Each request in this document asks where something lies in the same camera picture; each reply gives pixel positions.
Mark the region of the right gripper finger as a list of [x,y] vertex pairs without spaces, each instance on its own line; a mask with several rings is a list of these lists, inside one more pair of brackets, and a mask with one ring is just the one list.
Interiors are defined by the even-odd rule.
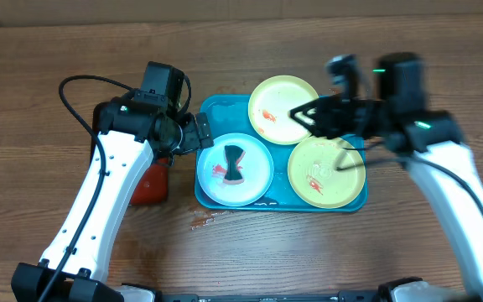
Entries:
[[316,126],[315,109],[290,110],[288,116],[297,124],[305,128],[312,136],[321,136],[321,131]]
[[292,108],[288,112],[288,115],[290,117],[296,117],[297,115],[302,114],[305,117],[312,117],[317,113],[318,105],[320,105],[323,101],[323,98],[314,99],[313,101]]

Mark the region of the light blue plate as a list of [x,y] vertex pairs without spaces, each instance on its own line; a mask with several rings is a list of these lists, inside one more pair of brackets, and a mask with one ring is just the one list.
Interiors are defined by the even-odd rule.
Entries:
[[[225,146],[237,145],[245,151],[238,164],[244,178],[239,185],[223,182],[226,173]],[[228,133],[214,139],[214,146],[200,152],[196,162],[196,177],[200,188],[214,202],[231,207],[247,206],[269,189],[274,164],[268,148],[257,138],[245,133]]]

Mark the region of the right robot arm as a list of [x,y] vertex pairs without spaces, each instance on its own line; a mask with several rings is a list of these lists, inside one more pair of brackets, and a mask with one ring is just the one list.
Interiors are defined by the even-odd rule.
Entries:
[[367,80],[354,55],[339,55],[326,70],[340,88],[288,113],[318,138],[354,134],[378,138],[406,170],[439,220],[460,266],[463,294],[410,278],[383,284],[382,301],[483,301],[483,184],[474,155],[452,115],[428,109],[423,60],[411,52],[382,56],[378,90],[358,95]]

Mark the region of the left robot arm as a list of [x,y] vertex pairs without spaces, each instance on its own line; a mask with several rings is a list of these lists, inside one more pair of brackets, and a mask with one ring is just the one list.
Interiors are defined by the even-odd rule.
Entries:
[[36,264],[19,263],[11,280],[18,301],[157,301],[136,284],[106,285],[112,248],[135,189],[158,159],[213,144],[204,113],[179,102],[189,77],[150,61],[140,87],[127,86],[101,107],[91,127],[75,119],[95,144],[86,177],[52,243]]

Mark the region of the green plate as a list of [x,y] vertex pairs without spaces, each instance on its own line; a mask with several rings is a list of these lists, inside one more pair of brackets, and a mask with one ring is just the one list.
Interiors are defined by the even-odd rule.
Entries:
[[365,186],[361,154],[343,138],[310,137],[288,159],[288,181],[306,203],[324,209],[350,204]]
[[248,103],[249,121],[255,131],[271,143],[299,143],[310,133],[289,116],[289,111],[317,97],[316,90],[301,78],[273,76],[253,90]]

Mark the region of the dark sponge with red base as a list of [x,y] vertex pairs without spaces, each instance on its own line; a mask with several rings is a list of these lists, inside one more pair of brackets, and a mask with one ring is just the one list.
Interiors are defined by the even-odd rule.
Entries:
[[245,156],[245,151],[237,145],[226,145],[224,150],[227,168],[223,182],[227,185],[239,185],[244,178],[238,164]]

